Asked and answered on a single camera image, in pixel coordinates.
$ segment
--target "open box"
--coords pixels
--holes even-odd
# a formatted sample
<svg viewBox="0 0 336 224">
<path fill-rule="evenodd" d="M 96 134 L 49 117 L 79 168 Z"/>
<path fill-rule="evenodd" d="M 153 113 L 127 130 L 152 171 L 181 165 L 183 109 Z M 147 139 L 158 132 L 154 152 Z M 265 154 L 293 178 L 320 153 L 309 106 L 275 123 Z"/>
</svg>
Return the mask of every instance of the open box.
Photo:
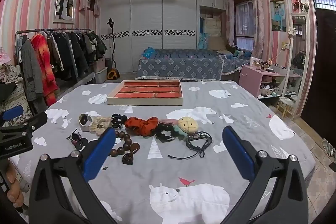
<svg viewBox="0 0 336 224">
<path fill-rule="evenodd" d="M 180 80 L 124 80 L 108 96 L 108 105 L 181 106 Z"/>
</svg>

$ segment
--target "finger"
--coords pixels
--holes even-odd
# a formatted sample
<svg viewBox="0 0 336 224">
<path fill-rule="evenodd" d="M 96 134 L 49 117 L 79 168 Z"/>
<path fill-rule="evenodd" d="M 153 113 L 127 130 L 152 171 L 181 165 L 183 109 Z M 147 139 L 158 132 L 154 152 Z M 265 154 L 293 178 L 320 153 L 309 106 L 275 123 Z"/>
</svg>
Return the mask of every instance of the finger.
<svg viewBox="0 0 336 224">
<path fill-rule="evenodd" d="M 10 186 L 7 197 L 11 202 L 15 202 L 20 195 L 20 184 L 17 180 Z"/>
<path fill-rule="evenodd" d="M 23 205 L 23 194 L 22 194 L 22 192 L 20 191 L 20 195 L 19 195 L 19 197 L 17 198 L 17 200 L 15 201 L 15 203 L 13 204 L 13 206 L 15 207 L 15 208 L 19 208 L 19 207 L 21 207 Z"/>
<path fill-rule="evenodd" d="M 6 177 L 11 184 L 14 183 L 16 177 L 16 170 L 14 165 L 9 161 L 9 165 L 6 171 Z"/>
</svg>

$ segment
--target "door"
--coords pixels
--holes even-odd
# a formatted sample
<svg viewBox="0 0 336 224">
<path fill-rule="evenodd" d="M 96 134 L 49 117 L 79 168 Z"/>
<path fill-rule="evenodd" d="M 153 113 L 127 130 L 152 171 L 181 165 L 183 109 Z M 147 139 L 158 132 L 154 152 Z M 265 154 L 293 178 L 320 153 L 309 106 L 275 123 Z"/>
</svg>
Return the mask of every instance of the door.
<svg viewBox="0 0 336 224">
<path fill-rule="evenodd" d="M 196 49 L 196 0 L 162 0 L 163 48 Z"/>
<path fill-rule="evenodd" d="M 213 2 L 214 8 L 224 10 L 224 0 L 214 0 Z"/>
<path fill-rule="evenodd" d="M 162 49 L 162 0 L 131 0 L 133 71 L 148 47 Z"/>
<path fill-rule="evenodd" d="M 301 118 L 322 138 L 326 138 L 334 147 L 335 134 L 335 82 L 334 67 L 336 52 L 336 12 L 316 9 L 317 49 L 315 66 L 307 102 Z"/>
<path fill-rule="evenodd" d="M 100 34 L 105 34 L 104 43 L 108 48 L 105 57 L 113 53 L 112 31 L 106 23 L 110 18 L 114 21 L 115 52 L 114 60 L 120 73 L 132 72 L 132 49 L 130 36 L 130 4 L 131 0 L 101 0 Z"/>
</svg>

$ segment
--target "silver screw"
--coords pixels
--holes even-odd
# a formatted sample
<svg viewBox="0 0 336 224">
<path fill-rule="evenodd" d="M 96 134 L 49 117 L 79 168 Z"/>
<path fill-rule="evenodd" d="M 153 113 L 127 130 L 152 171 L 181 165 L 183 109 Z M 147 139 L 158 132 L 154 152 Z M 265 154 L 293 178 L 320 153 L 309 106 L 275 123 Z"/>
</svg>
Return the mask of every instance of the silver screw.
<svg viewBox="0 0 336 224">
<path fill-rule="evenodd" d="M 70 154 L 73 158 L 77 158 L 79 155 L 80 155 L 80 152 L 75 150 L 75 151 L 72 151 L 71 154 Z"/>
<path fill-rule="evenodd" d="M 297 161 L 297 156 L 295 156 L 295 155 L 290 155 L 290 159 L 291 159 L 291 161 Z"/>
<path fill-rule="evenodd" d="M 267 152 L 266 151 L 261 150 L 261 151 L 259 151 L 258 154 L 261 158 L 266 158 L 267 157 Z"/>
<path fill-rule="evenodd" d="M 48 155 L 47 154 L 43 154 L 41 157 L 40 157 L 40 160 L 47 160 L 48 159 Z"/>
</svg>

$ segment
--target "orange scrunchie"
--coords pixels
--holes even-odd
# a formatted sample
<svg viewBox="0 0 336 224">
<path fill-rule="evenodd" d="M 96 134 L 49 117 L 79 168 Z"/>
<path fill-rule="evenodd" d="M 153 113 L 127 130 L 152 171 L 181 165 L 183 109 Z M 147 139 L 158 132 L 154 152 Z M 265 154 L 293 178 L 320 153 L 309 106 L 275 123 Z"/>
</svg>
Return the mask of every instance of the orange scrunchie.
<svg viewBox="0 0 336 224">
<path fill-rule="evenodd" d="M 137 135 L 150 136 L 151 131 L 157 127 L 159 119 L 157 117 L 149 118 L 148 120 L 138 119 L 136 117 L 130 117 L 125 126 L 131 128 Z"/>
</svg>

